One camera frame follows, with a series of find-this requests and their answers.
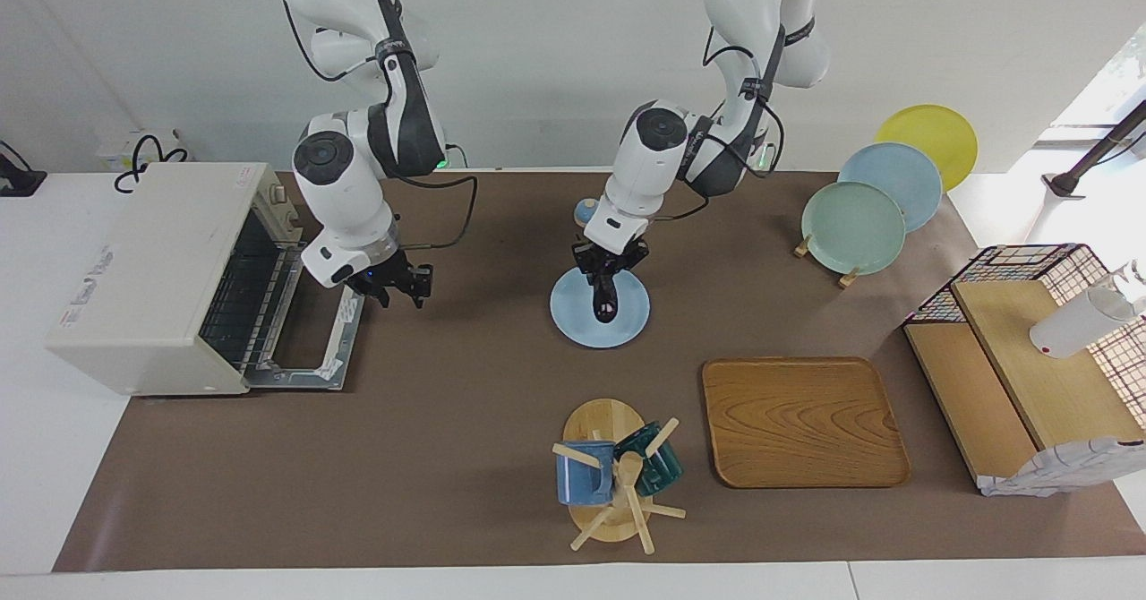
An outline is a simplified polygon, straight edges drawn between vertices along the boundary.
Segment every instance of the teal mug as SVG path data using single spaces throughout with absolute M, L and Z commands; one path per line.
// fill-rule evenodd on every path
M 645 457 L 645 449 L 659 433 L 660 424 L 651 421 L 645 427 L 623 437 L 613 449 L 613 457 L 618 460 L 626 452 L 636 452 L 643 458 L 644 465 L 636 485 L 637 495 L 641 497 L 651 497 L 651 495 L 664 492 L 667 487 L 673 485 L 684 474 L 680 458 L 676 458 L 676 452 L 667 441 L 652 457 Z

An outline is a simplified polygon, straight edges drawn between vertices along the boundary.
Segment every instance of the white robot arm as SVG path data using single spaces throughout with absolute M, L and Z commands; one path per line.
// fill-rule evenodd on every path
M 625 128 L 605 192 L 588 221 L 578 267 L 594 286 L 594 314 L 617 315 L 613 275 L 647 256 L 641 236 L 674 180 L 707 200 L 732 191 L 756 143 L 775 82 L 808 87 L 827 71 L 830 52 L 815 32 L 814 0 L 705 0 L 713 25 L 712 54 L 727 97 L 719 121 L 654 101 L 637 108 Z
M 323 71 L 315 71 L 325 80 L 356 79 L 380 101 L 317 116 L 303 133 L 292 166 L 304 199 L 323 224 L 303 262 L 322 285 L 345 282 L 384 306 L 390 302 L 387 286 L 394 286 L 422 307 L 430 297 L 432 267 L 407 261 L 378 181 L 430 175 L 446 163 L 441 126 L 418 73 L 437 55 L 421 63 L 415 57 L 398 0 L 284 3 L 288 17 L 295 10 L 320 26 L 312 49 Z M 337 69 L 345 71 L 335 74 Z

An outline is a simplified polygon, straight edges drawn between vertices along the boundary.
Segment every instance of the yellow plate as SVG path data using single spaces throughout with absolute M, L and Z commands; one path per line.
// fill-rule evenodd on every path
M 963 115 L 942 105 L 915 105 L 884 121 L 876 142 L 898 142 L 931 157 L 943 179 L 943 191 L 958 187 L 979 158 L 975 128 Z

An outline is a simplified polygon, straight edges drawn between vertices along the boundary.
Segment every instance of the wooden board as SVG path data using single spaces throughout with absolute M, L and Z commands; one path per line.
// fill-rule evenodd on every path
M 1038 452 L 966 323 L 904 326 L 972 477 L 1010 477 Z
M 1093 437 L 1141 440 L 1089 352 L 1051 358 L 1030 342 L 1030 327 L 1057 309 L 1042 282 L 963 282 L 955 298 L 1039 450 Z
M 911 474 L 866 360 L 714 360 L 704 390 L 713 460 L 729 487 L 893 487 Z
M 574 409 L 565 420 L 562 441 L 618 442 L 644 427 L 641 413 L 614 398 L 597 398 Z M 601 506 L 570 506 L 570 516 L 578 530 L 584 530 L 601 512 Z M 645 513 L 645 521 L 650 514 Z M 625 542 L 637 535 L 637 523 L 630 513 L 613 513 L 592 531 L 598 542 Z

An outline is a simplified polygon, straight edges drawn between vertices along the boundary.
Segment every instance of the mint green plate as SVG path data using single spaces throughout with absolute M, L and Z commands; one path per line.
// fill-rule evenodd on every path
M 803 208 L 803 236 L 813 256 L 837 274 L 876 274 L 900 256 L 906 236 L 895 199 L 866 183 L 829 183 Z

